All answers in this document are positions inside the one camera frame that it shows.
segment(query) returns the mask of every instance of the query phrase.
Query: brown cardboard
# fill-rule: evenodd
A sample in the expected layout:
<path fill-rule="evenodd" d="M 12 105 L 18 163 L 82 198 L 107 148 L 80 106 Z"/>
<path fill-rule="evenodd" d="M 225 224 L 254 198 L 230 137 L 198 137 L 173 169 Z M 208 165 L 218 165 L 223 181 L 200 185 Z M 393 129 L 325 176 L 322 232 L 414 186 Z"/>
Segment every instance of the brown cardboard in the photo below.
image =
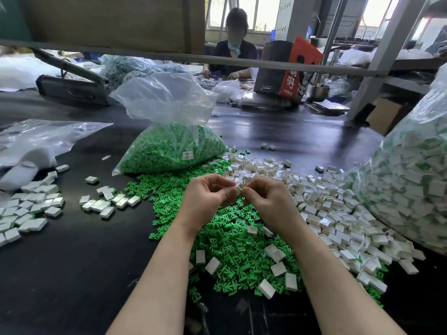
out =
<path fill-rule="evenodd" d="M 373 105 L 376 108 L 368 116 L 366 122 L 369 123 L 371 129 L 386 136 L 398 123 L 396 118 L 400 118 L 399 112 L 404 106 L 381 97 L 377 98 Z"/>
<path fill-rule="evenodd" d="M 203 54 L 205 0 L 18 0 L 39 42 Z"/>

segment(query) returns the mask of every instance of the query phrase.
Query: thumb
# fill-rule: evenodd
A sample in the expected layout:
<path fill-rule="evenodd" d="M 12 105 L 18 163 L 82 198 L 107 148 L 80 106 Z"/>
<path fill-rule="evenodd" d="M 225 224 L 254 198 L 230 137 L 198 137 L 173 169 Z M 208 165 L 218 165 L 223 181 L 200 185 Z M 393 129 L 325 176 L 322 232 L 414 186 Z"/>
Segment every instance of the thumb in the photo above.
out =
<path fill-rule="evenodd" d="M 261 197 L 257 192 L 255 192 L 253 189 L 249 187 L 244 187 L 242 191 L 240 192 L 242 197 L 245 198 L 246 201 L 254 205 L 255 207 L 257 205 L 260 205 L 265 199 Z"/>
<path fill-rule="evenodd" d="M 220 204 L 224 203 L 226 200 L 230 200 L 232 197 L 236 197 L 238 193 L 239 191 L 236 187 L 226 187 L 216 192 L 219 197 Z"/>

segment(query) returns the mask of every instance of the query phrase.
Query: black work surface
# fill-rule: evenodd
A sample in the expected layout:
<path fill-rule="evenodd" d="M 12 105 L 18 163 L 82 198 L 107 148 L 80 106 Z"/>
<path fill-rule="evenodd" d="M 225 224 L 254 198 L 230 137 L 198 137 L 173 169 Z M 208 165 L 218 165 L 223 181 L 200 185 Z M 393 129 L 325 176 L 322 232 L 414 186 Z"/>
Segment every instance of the black work surface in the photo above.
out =
<path fill-rule="evenodd" d="M 101 221 L 97 214 L 84 213 L 78 201 L 82 195 L 96 195 L 95 187 L 84 181 L 89 175 L 99 177 L 101 185 L 126 187 L 133 178 L 112 177 L 111 171 L 149 122 L 129 119 L 118 105 L 64 106 L 43 100 L 35 91 L 0 93 L 0 117 L 3 126 L 26 118 L 114 123 L 58 157 L 59 164 L 70 165 L 57 179 L 66 200 L 63 214 L 41 232 L 0 248 L 0 334 L 103 334 L 157 245 L 148 240 L 154 231 L 154 212 L 152 203 L 145 201 Z M 250 149 L 254 157 L 287 158 L 292 169 L 302 174 L 315 173 L 317 164 L 349 169 L 381 141 L 370 129 L 346 126 L 344 117 L 312 115 L 303 109 L 217 107 L 209 125 L 229 146 Z M 277 150 L 261 150 L 263 142 L 274 144 Z M 112 157 L 102 161 L 106 155 Z M 446 260 L 425 253 L 425 262 L 415 262 L 421 271 L 416 276 L 408 276 L 396 263 L 390 267 L 382 302 L 408 333 L 441 334 L 446 328 L 441 307 L 446 290 L 440 273 L 446 272 Z M 253 292 L 229 298 L 212 290 L 206 273 L 200 275 L 197 287 L 209 308 L 206 320 L 211 335 L 319 333 L 305 293 L 275 295 L 270 301 Z M 240 315 L 236 306 L 242 298 L 250 307 Z M 198 307 L 190 302 L 186 314 L 189 321 L 201 322 Z"/>

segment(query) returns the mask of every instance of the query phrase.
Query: hand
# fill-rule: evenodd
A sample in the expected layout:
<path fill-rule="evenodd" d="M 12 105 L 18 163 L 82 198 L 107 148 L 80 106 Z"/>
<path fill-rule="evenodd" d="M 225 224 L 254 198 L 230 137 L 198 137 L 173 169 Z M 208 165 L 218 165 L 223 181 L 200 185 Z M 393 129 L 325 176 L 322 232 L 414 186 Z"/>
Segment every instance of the hand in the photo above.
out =
<path fill-rule="evenodd" d="M 175 220 L 186 226 L 196 237 L 213 216 L 219 206 L 226 207 L 236 202 L 236 183 L 219 174 L 206 174 L 190 180 Z"/>
<path fill-rule="evenodd" d="M 238 78 L 240 78 L 240 72 L 238 71 L 235 71 L 228 76 L 228 80 L 237 80 Z"/>
<path fill-rule="evenodd" d="M 298 224 L 304 220 L 286 186 L 263 177 L 251 181 L 240 194 L 245 198 L 244 203 L 253 204 L 264 222 L 290 244 Z"/>
<path fill-rule="evenodd" d="M 211 72 L 209 69 L 204 69 L 200 74 L 203 75 L 205 78 L 210 78 L 210 73 Z"/>

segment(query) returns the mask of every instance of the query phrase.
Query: dark shirt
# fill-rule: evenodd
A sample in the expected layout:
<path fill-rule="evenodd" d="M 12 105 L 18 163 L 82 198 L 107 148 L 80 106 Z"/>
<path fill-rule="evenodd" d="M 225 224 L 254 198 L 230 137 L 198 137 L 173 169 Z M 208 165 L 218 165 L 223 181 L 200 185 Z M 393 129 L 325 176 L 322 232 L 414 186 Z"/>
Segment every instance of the dark shirt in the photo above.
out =
<path fill-rule="evenodd" d="M 228 48 L 228 40 L 221 41 L 216 45 L 213 52 L 214 56 L 222 57 L 232 57 L 230 54 L 230 49 Z M 256 47 L 253 43 L 242 40 L 240 44 L 240 55 L 238 58 L 247 58 L 257 60 L 259 55 L 257 53 Z M 228 65 L 210 65 L 210 71 L 220 70 L 222 75 L 229 75 L 231 73 L 247 69 L 247 67 L 237 67 Z"/>

